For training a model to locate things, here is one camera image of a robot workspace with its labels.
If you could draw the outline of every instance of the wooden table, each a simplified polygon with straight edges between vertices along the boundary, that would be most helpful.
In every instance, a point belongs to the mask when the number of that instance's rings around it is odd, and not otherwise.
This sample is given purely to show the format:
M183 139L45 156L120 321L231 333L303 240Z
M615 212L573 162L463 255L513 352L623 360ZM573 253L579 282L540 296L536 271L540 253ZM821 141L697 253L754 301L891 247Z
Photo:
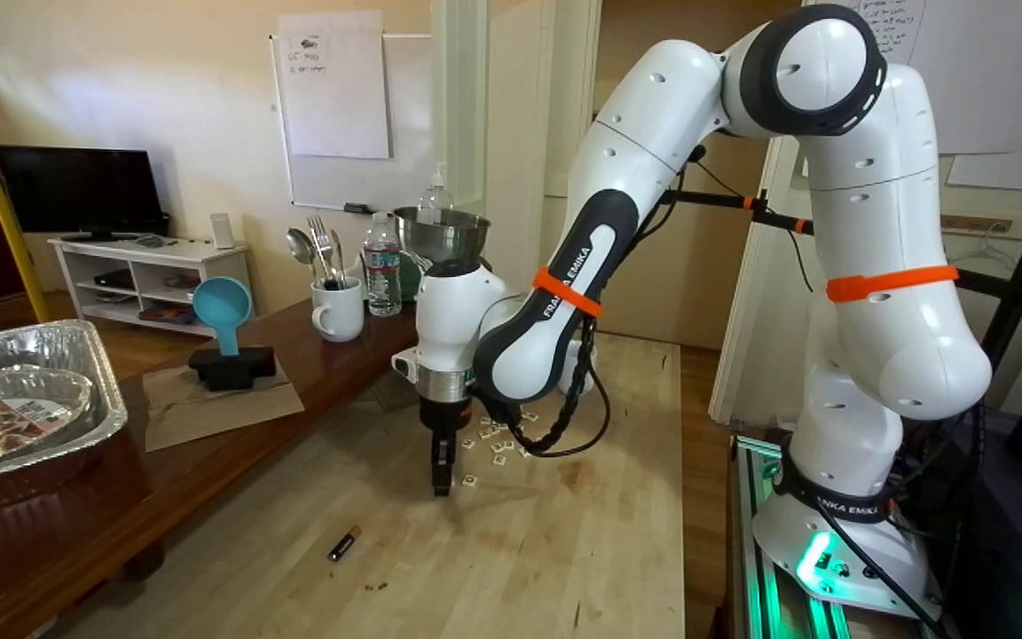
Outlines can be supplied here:
M161 544L240 481L303 441L321 415L383 376L416 341L413 311L369 321L364 336L323 343L309 308L292 305L244 327L271 343L306 400L303 415L142 456L137 382L126 382L133 421L96 446L70 484L0 507L0 636L27 636L120 572L148 572Z
M64 639L142 636L684 636L683 360L599 333L612 432L525 459L477 408L450 496L396 376L329 412L292 456L183 531L137 588L112 586ZM556 399L525 408L548 431ZM562 446L588 436L588 395Z

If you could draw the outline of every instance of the bottle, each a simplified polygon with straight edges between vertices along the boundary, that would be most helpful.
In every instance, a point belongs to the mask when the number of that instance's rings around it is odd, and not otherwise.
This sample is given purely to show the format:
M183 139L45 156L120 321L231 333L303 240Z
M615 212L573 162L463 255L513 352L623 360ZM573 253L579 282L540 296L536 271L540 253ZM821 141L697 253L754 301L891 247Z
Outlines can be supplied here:
M439 225L439 212L444 212L444 172L435 162L433 172L433 186L426 187L421 204L419 204L419 225Z
M390 212L374 212L361 240L361 289L369 317L402 311L402 238Z

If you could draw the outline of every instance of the small object on table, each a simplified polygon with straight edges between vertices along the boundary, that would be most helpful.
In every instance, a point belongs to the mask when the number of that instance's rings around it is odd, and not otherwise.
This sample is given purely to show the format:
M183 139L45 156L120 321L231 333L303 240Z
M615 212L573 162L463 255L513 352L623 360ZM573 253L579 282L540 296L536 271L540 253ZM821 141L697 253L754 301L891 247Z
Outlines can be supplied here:
M253 321L253 290L236 278L209 278L191 290L195 317L218 331L219 352L195 352L187 367L209 389L244 389L273 376L271 348L239 348L239 327Z
M351 527L333 548L329 548L329 566L338 566L351 548L355 548L355 540L360 540L360 527Z
M273 348L240 348L236 360L198 348L187 355L187 370L195 370L206 389L244 389L259 376L273 376Z
M292 260L306 268L311 268L321 255L321 246L303 226L289 226L289 247L292 247Z

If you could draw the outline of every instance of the shelf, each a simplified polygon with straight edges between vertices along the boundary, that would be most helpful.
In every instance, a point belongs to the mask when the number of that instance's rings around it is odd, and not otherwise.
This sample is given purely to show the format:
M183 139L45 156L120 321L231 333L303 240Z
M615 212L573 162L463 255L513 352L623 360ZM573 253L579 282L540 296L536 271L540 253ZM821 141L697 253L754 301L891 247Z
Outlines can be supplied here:
M133 240L81 246L50 240L78 317L136 323L174 333L204 333L191 311L191 290L209 278L250 285L244 247L218 253L209 246L147 247Z
M142 289L142 297L191 305L195 289Z

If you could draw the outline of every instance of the black cable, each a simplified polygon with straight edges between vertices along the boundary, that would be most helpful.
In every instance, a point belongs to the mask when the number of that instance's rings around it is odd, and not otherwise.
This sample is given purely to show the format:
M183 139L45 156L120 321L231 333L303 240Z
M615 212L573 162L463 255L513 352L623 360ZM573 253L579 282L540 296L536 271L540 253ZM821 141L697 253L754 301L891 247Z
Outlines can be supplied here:
M697 162L710 182L717 182L723 191L737 195L728 182L722 182L722 175L712 175L710 168Z
M788 231L788 240L791 240L791 247L796 247L796 264L799 264L801 289L806 289L806 290L815 290L815 289L808 285L808 273L806 273L806 264L801 264L801 246L799 246L796 231Z
M974 425L974 446L970 446L970 462L967 469L958 471L956 488L949 495L963 495L970 490L967 496L967 512L958 512L956 527L952 527L952 548L949 548L949 567L944 567L944 601L952 601L952 588L958 586L958 567L963 567L963 555L967 555L967 535L974 529L974 520L976 520L976 490L978 490L978 459L982 459L982 404L974 404L967 412L970 425Z
M573 387L568 387L568 399L564 399L564 404L562 404L549 432L540 436L540 441L529 441L529 436L521 432L521 421L517 421L517 419L508 419L508 431L511 431L511 436L513 436L513 444L517 444L521 450L536 456L536 459L573 459L573 456L581 456L581 450L588 450L592 444L599 444L599 441L606 436L612 419L615 419L615 408L612 408L612 395L606 395L606 387L602 387L602 380L599 380L599 373L596 373L596 367L592 367L592 333L596 333L596 323L584 321L584 323L581 323L579 362L576 362L576 373L573 373ZM584 389L584 376L588 376L588 380L599 387L599 395L602 395L602 425L599 425L588 441L581 441L579 446L549 450L549 446L564 436L564 431L573 425L573 419L576 419L576 412L579 412L579 400L581 400L581 389Z
M852 555L859 555L859 560L864 560L886 588L894 588L894 598L906 601L906 607L907 607L932 636L949 636L944 626L939 626L939 617L930 617L926 607L924 607L920 601L911 601L911 598L900 588L900 583L894 583L891 572L883 572L883 567L838 527L834 515L827 515L823 507L815 507L815 512L821 512L821 520L834 529L834 535L842 535L842 540L852 548Z
M639 226L639 238L628 246L628 253L631 247L639 247L650 236L657 236L670 217L676 217L676 211L677 211L677 204L667 204L667 206L657 206L646 221L642 221L642 226Z

